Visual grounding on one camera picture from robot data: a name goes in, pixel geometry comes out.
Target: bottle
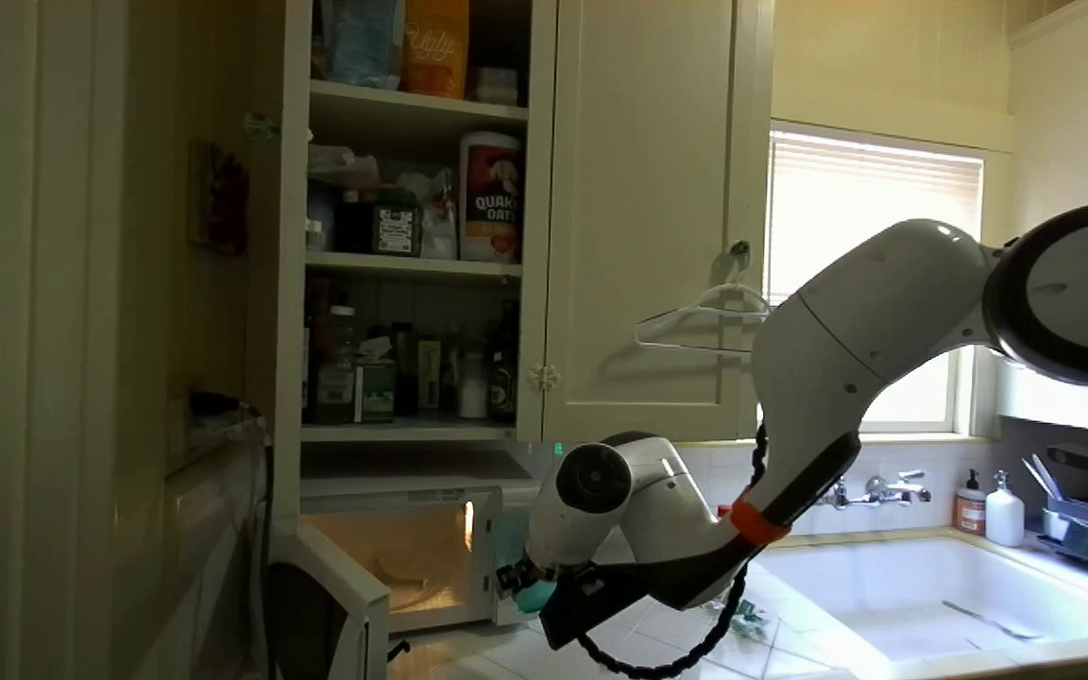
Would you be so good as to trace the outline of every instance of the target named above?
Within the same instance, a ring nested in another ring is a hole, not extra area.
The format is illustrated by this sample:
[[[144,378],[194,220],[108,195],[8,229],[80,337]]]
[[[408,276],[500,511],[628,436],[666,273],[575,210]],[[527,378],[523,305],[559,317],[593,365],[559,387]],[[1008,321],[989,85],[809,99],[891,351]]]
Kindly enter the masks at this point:
[[[1027,507],[1004,486],[1004,468],[996,468],[996,489],[984,494],[984,540],[1021,542]]]
[[[318,423],[356,423],[358,332],[350,305],[330,305],[323,344],[330,358],[318,365],[318,391],[313,391]]]
[[[511,351],[494,348],[492,351],[492,368],[488,368],[488,411],[494,423],[515,423],[515,361]]]
[[[313,418],[313,332],[302,323],[302,423]]]
[[[488,368],[478,348],[459,355],[459,418],[488,418]]]
[[[973,536],[984,532],[984,494],[982,483],[973,479],[973,468],[967,470],[967,483],[955,486],[950,523]]]
[[[418,411],[418,351],[414,332],[404,321],[391,323],[391,411]]]
[[[442,415],[459,415],[459,338],[455,338],[455,332],[450,332],[442,338],[437,411]]]

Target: plastic container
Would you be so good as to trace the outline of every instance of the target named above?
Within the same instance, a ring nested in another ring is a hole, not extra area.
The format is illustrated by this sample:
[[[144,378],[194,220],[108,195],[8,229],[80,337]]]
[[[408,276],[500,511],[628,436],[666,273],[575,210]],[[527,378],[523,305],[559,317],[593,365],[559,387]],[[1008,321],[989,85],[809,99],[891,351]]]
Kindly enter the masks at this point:
[[[967,470],[967,483],[955,486],[950,523],[973,536],[984,532],[984,494],[982,494],[982,483],[973,479],[973,468]]]
[[[418,255],[426,260],[455,260],[455,172],[442,168],[433,172],[433,181],[426,186],[421,195],[421,246]]]
[[[996,489],[984,494],[984,540],[992,542],[1022,542],[1027,507],[1004,486],[1004,470],[996,468]]]
[[[321,186],[308,186],[304,253],[323,253],[330,241],[333,241],[333,201]]]
[[[459,255],[517,260],[517,139],[472,132],[459,139]]]
[[[1070,518],[1054,507],[1044,507],[1044,536],[1066,540],[1070,536]]]

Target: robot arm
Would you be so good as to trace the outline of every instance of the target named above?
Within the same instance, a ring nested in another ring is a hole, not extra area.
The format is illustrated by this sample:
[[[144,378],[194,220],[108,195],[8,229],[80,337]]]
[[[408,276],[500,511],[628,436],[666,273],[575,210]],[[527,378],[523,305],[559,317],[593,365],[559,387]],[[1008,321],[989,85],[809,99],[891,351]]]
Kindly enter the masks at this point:
[[[894,221],[789,294],[756,337],[768,457],[727,518],[709,518],[666,436],[575,449],[527,523],[527,561],[559,565],[547,640],[561,645],[644,593],[687,606],[720,589],[851,468],[868,402],[964,344],[1088,386],[1088,208],[1008,248],[928,220]],[[596,565],[612,523],[633,561]]]

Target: white sink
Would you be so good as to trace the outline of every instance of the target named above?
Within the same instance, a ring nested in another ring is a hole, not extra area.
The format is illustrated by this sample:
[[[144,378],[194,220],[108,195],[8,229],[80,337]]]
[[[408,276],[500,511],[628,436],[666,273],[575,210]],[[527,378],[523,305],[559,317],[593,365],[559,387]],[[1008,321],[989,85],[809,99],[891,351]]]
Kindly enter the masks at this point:
[[[891,674],[1088,656],[1088,572],[959,532],[789,540],[750,569],[851,625]]]

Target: white cabinet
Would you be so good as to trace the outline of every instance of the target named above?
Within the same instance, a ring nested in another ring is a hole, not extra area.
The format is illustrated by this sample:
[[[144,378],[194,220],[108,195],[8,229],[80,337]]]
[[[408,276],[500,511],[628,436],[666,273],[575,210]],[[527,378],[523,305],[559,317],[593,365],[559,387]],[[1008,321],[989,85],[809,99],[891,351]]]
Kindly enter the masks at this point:
[[[760,283],[772,0],[559,0],[545,436],[750,435],[743,361],[637,351],[750,246]],[[734,348],[740,337],[700,337]]]
[[[628,426],[750,435],[748,365],[637,351],[633,323],[693,303],[748,241],[760,283],[772,0],[527,0],[527,104],[308,78],[308,0],[285,0],[275,449],[321,441],[585,441]],[[522,260],[304,253],[313,143],[455,158],[472,129],[523,146]],[[517,418],[302,423],[304,280],[358,317],[472,332],[517,303]]]
[[[523,23],[527,44],[547,47],[547,0],[503,2],[527,6],[500,11],[507,26]],[[323,253],[304,246],[308,220],[308,153],[313,146],[347,146],[356,153],[375,153],[380,161],[380,181],[391,172],[418,168],[433,172],[442,167],[455,168],[459,135],[464,132],[507,132],[523,146],[523,191],[536,191],[536,153],[527,129],[534,122],[547,122],[547,101],[534,83],[527,104],[503,101],[472,101],[472,99],[437,99],[437,93],[408,93],[408,90],[375,90],[333,78],[313,78],[308,47],[313,47],[313,0],[285,0],[285,35],[282,35],[282,158],[280,158],[280,358],[275,358],[275,435],[280,449],[330,446],[330,441],[511,441],[515,423],[492,418],[455,418],[450,406],[414,406],[396,411],[391,423],[321,423],[313,411],[304,415],[302,378],[313,372],[304,348],[304,321],[313,317],[308,303],[347,303],[356,305],[358,327],[391,327],[408,323],[413,337],[432,338],[478,338],[503,314],[511,314],[511,327],[522,332],[522,280],[523,264],[517,260],[426,260],[426,255],[390,255],[362,253],[350,246],[333,246]],[[340,186],[333,178],[321,187],[337,201],[340,214]],[[534,201],[523,202],[522,235],[545,229],[534,214]]]

